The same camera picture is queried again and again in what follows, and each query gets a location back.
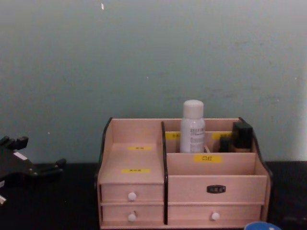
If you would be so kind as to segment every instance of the white drawer knob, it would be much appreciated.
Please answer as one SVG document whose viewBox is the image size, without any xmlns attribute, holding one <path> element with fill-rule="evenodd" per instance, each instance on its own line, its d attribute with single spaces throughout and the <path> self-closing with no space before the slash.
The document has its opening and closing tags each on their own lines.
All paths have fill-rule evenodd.
<svg viewBox="0 0 307 230">
<path fill-rule="evenodd" d="M 134 201 L 136 199 L 136 194 L 135 193 L 129 193 L 128 199 L 129 199 L 129 201 Z"/>
<path fill-rule="evenodd" d="M 131 214 L 128 216 L 128 221 L 129 221 L 129 222 L 134 222 L 134 221 L 136 221 L 135 212 L 131 213 Z"/>
<path fill-rule="evenodd" d="M 221 217 L 220 214 L 218 214 L 217 212 L 213 212 L 211 216 L 213 220 L 218 220 L 220 217 Z"/>
</svg>

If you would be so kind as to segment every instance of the wooden desk organizer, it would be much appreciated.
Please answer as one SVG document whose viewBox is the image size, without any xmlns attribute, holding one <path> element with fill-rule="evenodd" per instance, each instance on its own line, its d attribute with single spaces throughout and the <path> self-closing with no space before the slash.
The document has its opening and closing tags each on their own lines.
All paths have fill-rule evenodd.
<svg viewBox="0 0 307 230">
<path fill-rule="evenodd" d="M 217 152 L 233 122 L 244 121 L 205 119 L 207 152 L 188 154 L 179 153 L 180 119 L 110 118 L 95 175 L 100 229 L 242 228 L 266 221 L 272 173 L 255 134 L 251 152 Z M 225 191 L 209 193 L 211 185 Z"/>
</svg>

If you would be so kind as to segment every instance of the blue lid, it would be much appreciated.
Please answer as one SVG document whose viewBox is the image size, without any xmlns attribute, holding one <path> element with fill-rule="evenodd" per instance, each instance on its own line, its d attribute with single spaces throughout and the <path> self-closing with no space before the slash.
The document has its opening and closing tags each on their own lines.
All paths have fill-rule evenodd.
<svg viewBox="0 0 307 230">
<path fill-rule="evenodd" d="M 245 226 L 244 230 L 281 230 L 281 229 L 270 223 L 255 222 Z"/>
</svg>

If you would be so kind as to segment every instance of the yellow sticker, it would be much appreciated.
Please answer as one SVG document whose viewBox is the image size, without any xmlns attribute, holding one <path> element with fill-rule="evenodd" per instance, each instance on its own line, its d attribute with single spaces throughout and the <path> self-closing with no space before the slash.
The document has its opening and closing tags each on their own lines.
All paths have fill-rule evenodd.
<svg viewBox="0 0 307 230">
<path fill-rule="evenodd" d="M 128 147 L 128 150 L 152 150 L 152 147 L 150 146 L 130 146 Z"/>
<path fill-rule="evenodd" d="M 180 140 L 180 132 L 165 132 L 166 140 Z"/>
<path fill-rule="evenodd" d="M 213 140 L 219 140 L 220 138 L 229 138 L 229 137 L 231 137 L 231 132 L 212 133 Z"/>
<path fill-rule="evenodd" d="M 150 173 L 150 169 L 122 169 L 121 173 Z"/>
<path fill-rule="evenodd" d="M 195 162 L 222 163 L 221 156 L 199 154 L 194 156 Z"/>
</svg>

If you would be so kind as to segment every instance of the bottle label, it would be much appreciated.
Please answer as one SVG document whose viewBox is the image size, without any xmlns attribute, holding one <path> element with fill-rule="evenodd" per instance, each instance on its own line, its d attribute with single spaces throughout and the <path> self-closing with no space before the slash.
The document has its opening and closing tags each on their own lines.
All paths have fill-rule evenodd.
<svg viewBox="0 0 307 230">
<path fill-rule="evenodd" d="M 204 139 L 205 129 L 204 128 L 191 128 L 190 129 L 190 152 L 204 152 Z"/>
</svg>

